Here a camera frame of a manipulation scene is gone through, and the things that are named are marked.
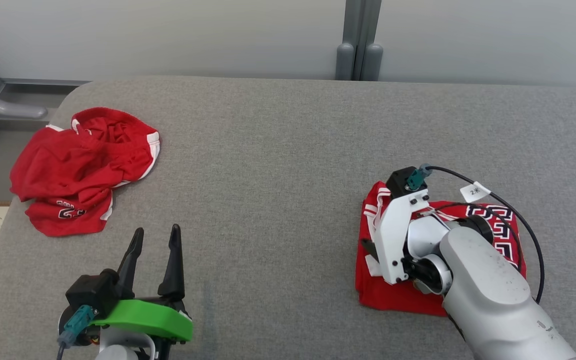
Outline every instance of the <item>black cable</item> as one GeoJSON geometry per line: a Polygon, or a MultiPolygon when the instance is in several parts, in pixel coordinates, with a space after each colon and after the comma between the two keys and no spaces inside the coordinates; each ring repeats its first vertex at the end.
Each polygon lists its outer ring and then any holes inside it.
{"type": "Polygon", "coordinates": [[[448,203],[446,205],[441,205],[440,207],[437,207],[436,209],[434,209],[434,212],[439,212],[443,209],[451,208],[451,207],[473,207],[473,208],[485,210],[485,212],[487,212],[487,214],[490,214],[490,215],[496,217],[497,219],[501,220],[503,225],[505,225],[506,228],[508,228],[510,230],[510,234],[512,234],[512,238],[514,239],[514,242],[517,244],[517,256],[519,257],[519,260],[517,261],[517,271],[519,271],[519,274],[521,274],[523,266],[524,266],[523,265],[524,251],[522,250],[522,245],[521,245],[521,242],[519,241],[519,235],[517,235],[517,232],[515,232],[514,228],[512,226],[510,226],[510,223],[506,219],[504,219],[500,214],[498,214],[498,213],[494,212],[493,210],[485,207],[484,205],[479,205],[478,203],[471,203],[471,202],[448,203]]]}
{"type": "Polygon", "coordinates": [[[64,356],[64,346],[60,345],[59,351],[57,352],[57,360],[62,360],[63,356],[64,356]]]}
{"type": "MultiPolygon", "coordinates": [[[[462,175],[461,173],[458,173],[457,171],[452,171],[448,168],[444,168],[441,166],[426,166],[425,168],[427,170],[437,170],[437,171],[441,171],[444,173],[448,173],[450,175],[454,175],[457,178],[464,180],[464,182],[468,182],[470,184],[475,183],[470,178],[462,175]]],[[[535,303],[539,304],[539,302],[542,300],[542,294],[544,293],[544,281],[546,280],[545,279],[546,278],[546,270],[544,267],[544,255],[542,255],[542,247],[539,245],[539,241],[537,240],[537,235],[535,235],[535,231],[533,231],[533,228],[530,227],[530,225],[528,224],[528,221],[526,221],[526,219],[521,214],[519,214],[517,209],[512,207],[512,205],[510,205],[507,201],[505,201],[503,198],[501,198],[498,194],[491,192],[489,195],[492,196],[492,198],[497,200],[499,203],[502,203],[511,212],[514,212],[514,214],[517,216],[517,219],[519,219],[519,221],[521,221],[523,226],[525,226],[526,230],[528,230],[528,234],[530,234],[530,237],[532,238],[532,242],[534,243],[535,250],[537,250],[537,258],[539,259],[539,290],[537,291],[537,297],[534,299],[535,303]]]]}

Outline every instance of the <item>label tag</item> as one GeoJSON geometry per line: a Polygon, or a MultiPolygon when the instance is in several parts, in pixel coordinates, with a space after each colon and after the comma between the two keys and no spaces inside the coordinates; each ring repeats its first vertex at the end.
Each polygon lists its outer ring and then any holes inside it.
{"type": "Polygon", "coordinates": [[[474,184],[470,184],[468,186],[464,186],[459,189],[463,199],[466,200],[466,203],[473,203],[477,200],[486,198],[488,194],[490,194],[490,190],[486,189],[485,186],[475,181],[474,184]]]}

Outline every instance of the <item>white wall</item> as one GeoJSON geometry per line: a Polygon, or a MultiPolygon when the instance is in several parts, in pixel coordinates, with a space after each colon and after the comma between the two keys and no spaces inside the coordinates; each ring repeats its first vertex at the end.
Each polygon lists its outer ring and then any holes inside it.
{"type": "Polygon", "coordinates": [[[576,84],[576,0],[384,0],[379,80],[576,84]]]}
{"type": "Polygon", "coordinates": [[[332,79],[345,0],[0,0],[0,77],[332,79]]]}

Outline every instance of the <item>white label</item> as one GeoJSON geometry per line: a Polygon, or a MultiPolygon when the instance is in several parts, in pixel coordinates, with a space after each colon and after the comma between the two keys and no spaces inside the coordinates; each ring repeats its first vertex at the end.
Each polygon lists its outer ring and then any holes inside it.
{"type": "Polygon", "coordinates": [[[490,190],[486,189],[486,187],[477,181],[475,181],[474,184],[462,187],[459,191],[463,199],[466,200],[466,203],[473,203],[474,201],[486,198],[486,196],[490,194],[490,190]]]}
{"type": "Polygon", "coordinates": [[[366,255],[365,259],[366,265],[368,265],[368,272],[370,273],[370,276],[373,278],[376,278],[377,276],[384,276],[382,274],[382,268],[379,266],[379,262],[377,262],[377,260],[375,260],[372,255],[366,255]]]}

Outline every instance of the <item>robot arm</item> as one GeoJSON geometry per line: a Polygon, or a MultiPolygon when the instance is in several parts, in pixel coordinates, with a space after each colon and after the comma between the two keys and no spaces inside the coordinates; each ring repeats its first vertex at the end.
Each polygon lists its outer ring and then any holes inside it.
{"type": "Polygon", "coordinates": [[[430,215],[428,190],[407,186],[415,168],[395,171],[386,183],[393,199],[381,217],[374,248],[384,280],[414,281],[425,294],[443,296],[443,308],[477,360],[576,360],[528,282],[493,246],[478,216],[443,222],[430,215]]]}
{"type": "Polygon", "coordinates": [[[82,275],[68,289],[69,306],[59,319],[57,360],[70,346],[91,344],[99,345],[96,360],[167,360],[171,346],[192,339],[193,321],[183,301],[179,225],[170,232],[170,254],[158,296],[135,298],[133,280],[143,242],[144,230],[138,228],[117,271],[82,275]]]}

